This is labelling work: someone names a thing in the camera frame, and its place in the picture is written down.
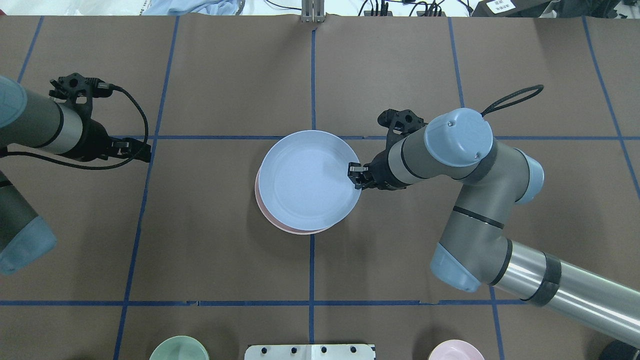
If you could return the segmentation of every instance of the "light blue cap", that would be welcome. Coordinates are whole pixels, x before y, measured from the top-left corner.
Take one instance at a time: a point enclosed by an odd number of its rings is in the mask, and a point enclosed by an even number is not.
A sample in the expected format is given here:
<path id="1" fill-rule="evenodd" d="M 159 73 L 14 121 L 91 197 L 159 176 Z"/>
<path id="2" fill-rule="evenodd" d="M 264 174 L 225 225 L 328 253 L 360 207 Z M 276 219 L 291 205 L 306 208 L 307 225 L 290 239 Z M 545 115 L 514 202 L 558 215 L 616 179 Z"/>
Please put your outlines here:
<path id="1" fill-rule="evenodd" d="M 524 155 L 524 158 L 527 160 L 527 165 L 529 166 L 529 185 L 527 185 L 527 189 L 524 191 L 524 195 L 522 195 L 520 200 L 516 201 L 516 204 L 526 204 L 532 201 L 540 190 L 542 190 L 542 185 L 545 183 L 545 171 L 542 169 L 542 165 L 534 158 L 526 155 L 524 151 L 520 149 L 516 150 Z"/>
<path id="2" fill-rule="evenodd" d="M 23 227 L 0 252 L 0 272 L 10 275 L 56 246 L 56 236 L 42 217 Z"/>
<path id="3" fill-rule="evenodd" d="M 433 119 L 424 132 L 424 144 L 444 165 L 467 167 L 489 153 L 493 131 L 479 112 L 460 108 Z"/>
<path id="4" fill-rule="evenodd" d="M 27 92 L 22 85 L 0 76 L 0 129 L 19 118 L 27 106 Z"/>
<path id="5" fill-rule="evenodd" d="M 469 293 L 478 290 L 481 282 L 473 276 L 456 258 L 440 243 L 431 259 L 431 272 L 438 279 L 446 282 L 456 289 Z"/>

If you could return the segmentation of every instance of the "white bracket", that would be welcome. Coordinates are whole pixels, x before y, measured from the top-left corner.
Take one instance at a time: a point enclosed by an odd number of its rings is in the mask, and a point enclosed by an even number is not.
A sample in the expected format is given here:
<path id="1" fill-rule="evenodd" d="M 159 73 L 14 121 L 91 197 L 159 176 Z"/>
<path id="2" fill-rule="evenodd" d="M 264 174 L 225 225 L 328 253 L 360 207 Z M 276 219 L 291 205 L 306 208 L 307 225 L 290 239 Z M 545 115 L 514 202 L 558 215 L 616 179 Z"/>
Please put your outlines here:
<path id="1" fill-rule="evenodd" d="M 324 0 L 302 0 L 302 22 L 324 22 Z"/>
<path id="2" fill-rule="evenodd" d="M 254 345 L 244 360 L 375 360 L 376 346 L 340 345 Z"/>

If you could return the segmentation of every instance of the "white label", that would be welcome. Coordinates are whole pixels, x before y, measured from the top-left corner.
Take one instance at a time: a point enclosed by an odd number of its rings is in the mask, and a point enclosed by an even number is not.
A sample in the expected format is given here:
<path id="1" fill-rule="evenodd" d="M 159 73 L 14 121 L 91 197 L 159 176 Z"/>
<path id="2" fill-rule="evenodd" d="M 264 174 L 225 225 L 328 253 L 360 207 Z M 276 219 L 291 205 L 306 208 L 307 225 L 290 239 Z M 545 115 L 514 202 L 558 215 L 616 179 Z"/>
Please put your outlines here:
<path id="1" fill-rule="evenodd" d="M 507 12 L 516 8 L 511 0 L 489 1 L 486 5 L 489 6 L 489 10 L 491 10 L 493 13 Z"/>

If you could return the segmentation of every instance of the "light blue towel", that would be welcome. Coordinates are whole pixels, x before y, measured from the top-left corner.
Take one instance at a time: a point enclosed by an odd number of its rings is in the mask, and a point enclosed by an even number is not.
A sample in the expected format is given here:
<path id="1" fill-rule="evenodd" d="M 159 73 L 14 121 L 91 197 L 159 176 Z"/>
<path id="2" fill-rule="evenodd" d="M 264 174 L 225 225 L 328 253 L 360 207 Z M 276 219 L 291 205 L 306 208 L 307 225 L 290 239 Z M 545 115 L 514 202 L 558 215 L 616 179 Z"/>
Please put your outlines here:
<path id="1" fill-rule="evenodd" d="M 238 2 L 240 0 L 153 0 L 142 15 L 233 15 L 238 10 Z"/>

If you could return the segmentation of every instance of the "white metal plate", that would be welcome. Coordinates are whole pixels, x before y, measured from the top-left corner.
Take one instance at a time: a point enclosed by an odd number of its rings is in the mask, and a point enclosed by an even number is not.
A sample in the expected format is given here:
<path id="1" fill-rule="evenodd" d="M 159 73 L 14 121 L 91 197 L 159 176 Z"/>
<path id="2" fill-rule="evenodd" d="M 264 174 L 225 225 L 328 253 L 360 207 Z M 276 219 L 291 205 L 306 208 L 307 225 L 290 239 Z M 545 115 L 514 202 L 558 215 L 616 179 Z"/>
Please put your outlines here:
<path id="1" fill-rule="evenodd" d="M 375 349 L 367 344 L 253 345 L 246 349 L 244 360 L 375 360 Z"/>

